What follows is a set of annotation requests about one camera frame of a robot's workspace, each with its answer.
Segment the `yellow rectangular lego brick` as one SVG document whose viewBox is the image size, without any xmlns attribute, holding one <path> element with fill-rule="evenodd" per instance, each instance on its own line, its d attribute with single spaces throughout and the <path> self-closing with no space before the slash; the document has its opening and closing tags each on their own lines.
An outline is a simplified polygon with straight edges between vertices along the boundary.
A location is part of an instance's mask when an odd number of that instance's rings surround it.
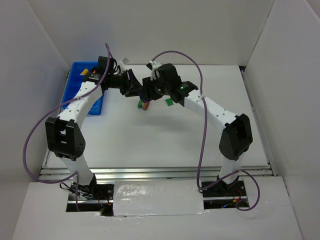
<svg viewBox="0 0 320 240">
<path fill-rule="evenodd" d="M 85 76 L 86 74 L 88 74 L 90 71 L 87 69 L 87 68 L 85 68 L 81 73 L 80 73 L 80 75 L 81 76 Z"/>
</svg>

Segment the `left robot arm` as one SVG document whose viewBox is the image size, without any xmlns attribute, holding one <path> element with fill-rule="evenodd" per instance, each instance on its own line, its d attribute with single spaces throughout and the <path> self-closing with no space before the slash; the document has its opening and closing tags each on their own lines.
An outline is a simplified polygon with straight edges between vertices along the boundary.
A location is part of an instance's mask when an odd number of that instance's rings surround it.
<svg viewBox="0 0 320 240">
<path fill-rule="evenodd" d="M 81 77 L 81 84 L 73 100 L 57 116 L 48 117 L 45 131 L 48 149 L 74 174 L 75 193 L 89 197 L 97 195 L 97 179 L 84 157 L 86 141 L 81 132 L 85 117 L 106 90 L 118 89 L 126 97 L 136 96 L 141 87 L 132 70 L 127 70 L 128 59 L 116 61 L 100 56 L 97 66 Z"/>
</svg>

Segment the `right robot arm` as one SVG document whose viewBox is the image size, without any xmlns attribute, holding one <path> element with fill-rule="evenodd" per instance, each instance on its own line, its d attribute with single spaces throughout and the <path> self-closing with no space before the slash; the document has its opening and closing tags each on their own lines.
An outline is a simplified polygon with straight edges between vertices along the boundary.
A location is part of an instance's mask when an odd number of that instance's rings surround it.
<svg viewBox="0 0 320 240">
<path fill-rule="evenodd" d="M 173 102 L 195 112 L 204 119 L 204 128 L 211 124 L 220 135 L 218 149 L 223 157 L 221 170 L 214 183 L 198 186 L 199 191 L 217 188 L 226 194 L 239 179 L 243 156 L 253 142 L 250 119 L 246 114 L 237 115 L 204 96 L 197 85 L 182 81 L 171 63 L 150 61 L 146 65 L 150 77 L 142 80 L 140 99 L 150 102 L 169 96 Z"/>
</svg>

